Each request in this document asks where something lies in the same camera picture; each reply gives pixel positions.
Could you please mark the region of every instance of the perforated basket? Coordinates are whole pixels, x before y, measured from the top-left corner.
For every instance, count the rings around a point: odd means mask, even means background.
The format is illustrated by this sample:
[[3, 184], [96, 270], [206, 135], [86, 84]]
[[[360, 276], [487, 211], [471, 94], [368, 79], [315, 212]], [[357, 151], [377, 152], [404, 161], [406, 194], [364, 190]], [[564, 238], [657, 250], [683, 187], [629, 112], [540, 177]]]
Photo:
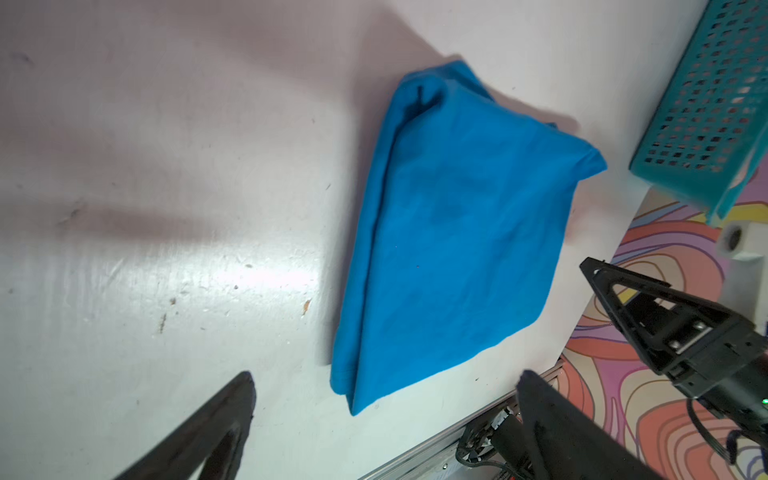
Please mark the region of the perforated basket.
[[710, 0], [630, 170], [717, 225], [768, 147], [768, 0]]

